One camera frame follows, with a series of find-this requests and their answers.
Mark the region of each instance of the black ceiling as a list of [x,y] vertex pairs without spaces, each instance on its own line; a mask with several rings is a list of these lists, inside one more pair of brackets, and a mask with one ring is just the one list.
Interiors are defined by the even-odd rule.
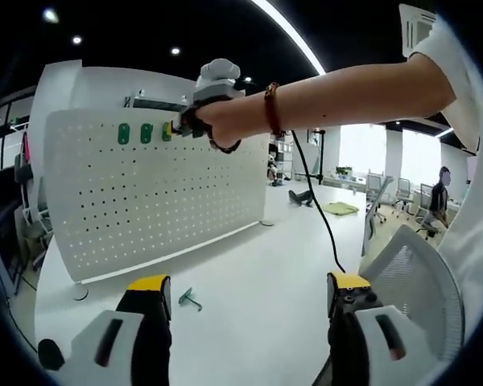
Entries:
[[[431,0],[403,2],[433,10]],[[316,74],[286,34],[250,0],[24,3],[3,6],[10,8],[4,10],[10,27],[0,35],[0,76],[5,76],[1,96],[35,84],[45,64],[72,59],[83,59],[84,66],[139,68],[195,79],[202,64],[225,57],[253,78],[249,92],[271,81],[286,84]],[[326,71],[405,60],[398,1],[272,3]],[[42,23],[47,6],[57,11],[59,24]],[[71,44],[74,35],[82,36],[80,46]],[[172,47],[179,47],[181,55],[170,55]],[[447,124],[441,115],[432,120]]]

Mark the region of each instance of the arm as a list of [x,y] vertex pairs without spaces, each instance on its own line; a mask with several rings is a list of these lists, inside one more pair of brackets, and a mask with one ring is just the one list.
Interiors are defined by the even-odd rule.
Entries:
[[[406,63],[344,68],[287,84],[278,88],[276,106],[281,128],[290,130],[426,117],[454,100],[441,70],[417,54]],[[224,147],[270,131],[262,92],[207,105],[197,116]]]

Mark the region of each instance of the cable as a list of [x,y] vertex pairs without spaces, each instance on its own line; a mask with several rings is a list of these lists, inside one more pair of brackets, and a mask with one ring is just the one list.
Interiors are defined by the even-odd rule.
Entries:
[[7,309],[9,310],[9,316],[10,316],[10,319],[13,321],[13,324],[14,326],[16,327],[16,330],[18,330],[18,332],[21,334],[21,336],[25,339],[25,341],[28,343],[28,345],[31,347],[32,350],[34,350],[35,353],[37,353],[38,351],[35,349],[34,345],[31,343],[31,341],[25,336],[25,334],[23,333],[22,329],[19,328],[18,326],[18,323],[16,322],[16,319],[14,319],[14,316],[13,316],[13,313],[11,312],[10,310],[10,307],[9,305],[7,305]]
[[312,179],[310,178],[309,172],[308,172],[308,165],[306,163],[306,158],[304,157],[303,150],[300,147],[299,140],[297,139],[297,136],[295,135],[294,130],[291,131],[291,135],[293,135],[293,140],[294,140],[295,144],[297,145],[297,150],[299,151],[300,159],[303,162],[306,180],[308,181],[308,186],[309,186],[310,192],[312,193],[313,201],[315,202],[315,206],[318,209],[320,215],[322,216],[322,220],[324,220],[324,224],[328,229],[329,236],[331,237],[332,252],[333,252],[333,255],[334,255],[334,258],[335,258],[336,265],[338,265],[338,268],[340,269],[341,272],[345,273],[344,267],[342,267],[340,262],[338,261],[338,255],[336,254],[335,237],[332,235],[332,230],[331,230],[331,227],[329,226],[328,219],[326,219],[324,211],[320,207],[319,202],[316,200],[315,192],[313,191]]
[[[6,285],[3,283],[1,276],[0,276],[0,284],[2,285],[2,290],[3,290],[4,296],[7,296]],[[25,339],[25,341],[28,343],[28,345],[31,347],[31,349],[34,350],[34,352],[37,354],[38,351],[32,345],[31,341],[25,336],[25,334],[23,333],[21,328],[19,328],[18,323],[16,322],[16,319],[14,319],[13,313],[10,310],[10,306],[9,306],[9,298],[6,298],[6,307],[7,307],[7,311],[9,312],[10,320],[13,321],[14,327],[16,327],[16,330],[18,330],[18,332],[21,334],[23,339]]]
[[31,283],[30,283],[30,282],[29,282],[29,281],[28,281],[28,280],[27,280],[27,279],[26,279],[26,278],[25,278],[23,275],[22,275],[22,280],[23,280],[23,281],[25,281],[25,282],[27,283],[27,285],[28,285],[29,287],[31,287],[31,288],[32,288],[34,291],[36,291],[36,292],[37,292],[37,290],[38,290],[38,289],[37,289],[37,288],[35,288],[35,287],[34,287],[34,286],[33,286],[33,285],[32,285],[32,284],[31,284]]

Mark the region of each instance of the white wall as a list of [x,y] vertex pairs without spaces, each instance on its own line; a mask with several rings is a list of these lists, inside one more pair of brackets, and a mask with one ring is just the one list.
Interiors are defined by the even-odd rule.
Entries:
[[340,126],[325,128],[324,136],[324,175],[334,170],[340,158]]
[[72,108],[123,107],[125,97],[145,90],[145,97],[170,103],[182,103],[191,95],[194,80],[157,72],[129,68],[82,68],[72,95]]
[[451,185],[447,188],[449,198],[461,202],[467,192],[467,157],[470,154],[444,143],[441,146],[442,166],[451,171]]
[[394,181],[387,187],[385,193],[395,197],[397,182],[401,177],[401,165],[403,164],[403,132],[386,131],[386,165],[385,175],[394,177]]
[[37,212],[39,179],[43,176],[43,145],[47,117],[55,111],[71,108],[73,88],[82,69],[80,60],[70,60],[45,66],[32,102],[27,130],[31,166],[34,178],[29,186],[29,201]]

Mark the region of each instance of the tool on floor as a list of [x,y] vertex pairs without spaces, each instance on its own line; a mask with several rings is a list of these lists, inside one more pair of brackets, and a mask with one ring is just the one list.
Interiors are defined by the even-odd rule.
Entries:
[[179,304],[183,305],[186,302],[191,302],[191,303],[195,304],[197,307],[199,307],[198,312],[201,312],[202,311],[202,305],[192,299],[192,291],[193,291],[192,287],[188,288],[186,290],[186,292],[179,298]]

